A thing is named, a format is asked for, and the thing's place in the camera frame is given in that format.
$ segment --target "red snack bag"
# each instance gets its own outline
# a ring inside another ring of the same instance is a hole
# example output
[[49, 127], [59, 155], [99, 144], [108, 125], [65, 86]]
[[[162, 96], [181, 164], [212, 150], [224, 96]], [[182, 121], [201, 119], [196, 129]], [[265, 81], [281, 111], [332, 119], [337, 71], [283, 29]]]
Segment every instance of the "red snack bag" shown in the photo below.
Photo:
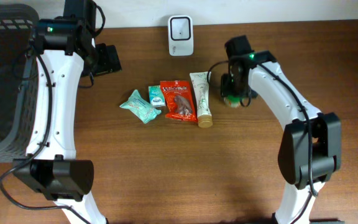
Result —
[[160, 87], [169, 109], [166, 118], [197, 122], [188, 81], [161, 81]]

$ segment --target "tube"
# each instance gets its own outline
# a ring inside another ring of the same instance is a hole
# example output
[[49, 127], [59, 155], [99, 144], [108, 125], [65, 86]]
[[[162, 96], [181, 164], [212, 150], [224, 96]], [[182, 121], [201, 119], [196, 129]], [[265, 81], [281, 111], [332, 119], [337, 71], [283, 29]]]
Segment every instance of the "tube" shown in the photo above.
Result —
[[212, 115], [208, 106], [209, 85], [206, 81], [206, 76], [207, 72], [190, 74], [196, 95], [198, 126], [201, 128], [209, 128], [212, 126]]

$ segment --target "brown tabletop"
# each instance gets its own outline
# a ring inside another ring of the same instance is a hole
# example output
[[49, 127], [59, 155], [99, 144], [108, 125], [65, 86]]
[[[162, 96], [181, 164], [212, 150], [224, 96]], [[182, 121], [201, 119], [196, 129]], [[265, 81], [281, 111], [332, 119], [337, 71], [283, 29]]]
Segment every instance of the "brown tabletop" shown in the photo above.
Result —
[[[196, 26], [189, 57], [169, 55], [166, 27], [103, 31], [97, 42], [117, 47], [123, 71], [78, 91], [75, 144], [77, 158], [94, 163], [92, 192], [110, 222], [219, 223], [276, 211], [285, 183], [277, 164], [283, 131], [263, 99], [231, 109], [211, 90], [208, 129], [167, 119], [166, 109], [144, 125], [119, 107], [135, 89], [148, 100], [149, 85], [207, 71], [227, 59], [224, 43], [244, 34], [256, 51], [276, 56], [306, 99], [341, 118], [342, 168], [320, 192], [311, 218], [358, 223], [358, 21]], [[212, 82], [225, 70], [217, 68]], [[0, 164], [0, 175], [10, 166]], [[25, 204], [53, 204], [15, 178], [6, 187]], [[0, 193], [0, 223], [68, 220], [61, 211], [21, 210]]]

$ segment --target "black basket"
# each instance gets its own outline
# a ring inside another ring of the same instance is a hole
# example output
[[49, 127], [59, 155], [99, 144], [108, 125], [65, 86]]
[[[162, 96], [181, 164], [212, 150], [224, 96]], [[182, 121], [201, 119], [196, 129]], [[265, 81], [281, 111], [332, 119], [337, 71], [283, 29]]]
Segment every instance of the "black basket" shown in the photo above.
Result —
[[[37, 12], [23, 4], [0, 5], [0, 162], [23, 158], [32, 134], [38, 78], [14, 78], [12, 61], [28, 46]], [[16, 65], [18, 76], [38, 74], [34, 58], [23, 56]]]

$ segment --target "tan tube cap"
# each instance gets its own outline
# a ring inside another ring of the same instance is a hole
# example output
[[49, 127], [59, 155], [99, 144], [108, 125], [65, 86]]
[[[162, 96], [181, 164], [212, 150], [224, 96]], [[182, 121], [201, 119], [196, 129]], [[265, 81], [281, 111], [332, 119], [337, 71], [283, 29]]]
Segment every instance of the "tan tube cap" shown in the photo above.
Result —
[[200, 128], [209, 128], [212, 126], [212, 116], [211, 115], [201, 115], [198, 117], [198, 126]]

